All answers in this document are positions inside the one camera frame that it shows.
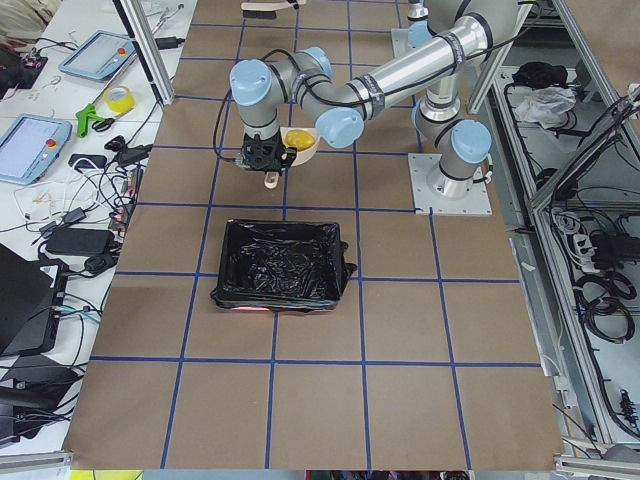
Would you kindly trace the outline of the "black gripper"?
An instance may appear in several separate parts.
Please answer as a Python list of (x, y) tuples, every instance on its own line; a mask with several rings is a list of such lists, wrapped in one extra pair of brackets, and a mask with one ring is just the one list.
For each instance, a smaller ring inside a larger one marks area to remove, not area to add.
[(235, 164), (250, 171), (279, 173), (292, 166), (293, 148), (284, 145), (280, 132), (265, 139), (259, 134), (253, 137), (244, 134)]

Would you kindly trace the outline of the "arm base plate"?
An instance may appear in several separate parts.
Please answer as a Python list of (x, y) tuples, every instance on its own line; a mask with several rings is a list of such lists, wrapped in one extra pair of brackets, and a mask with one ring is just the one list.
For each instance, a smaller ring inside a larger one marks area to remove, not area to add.
[(402, 56), (424, 45), (431, 39), (431, 34), (425, 26), (407, 29), (394, 28), (391, 30), (393, 55)]
[(417, 215), (488, 217), (492, 207), (487, 180), (478, 167), (471, 179), (453, 180), (440, 169), (440, 154), (410, 153), (407, 157)]

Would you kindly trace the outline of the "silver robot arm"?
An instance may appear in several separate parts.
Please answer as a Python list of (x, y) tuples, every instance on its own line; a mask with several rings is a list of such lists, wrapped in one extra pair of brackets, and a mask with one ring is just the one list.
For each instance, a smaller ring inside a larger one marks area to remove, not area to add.
[(331, 61), (317, 46), (282, 60), (243, 60), (229, 74), (230, 94), (244, 135), (236, 166), (279, 176), (298, 150), (284, 143), (278, 109), (294, 103), (332, 148), (352, 146), (367, 121), (443, 79), (467, 63), (483, 61), (514, 39), (515, 1), (422, 1), (423, 17), (408, 30), (408, 50), (343, 85), (333, 82)]
[(409, 0), (407, 20), (409, 22), (408, 39), (414, 43), (432, 38), (428, 26), (429, 9), (425, 0)]

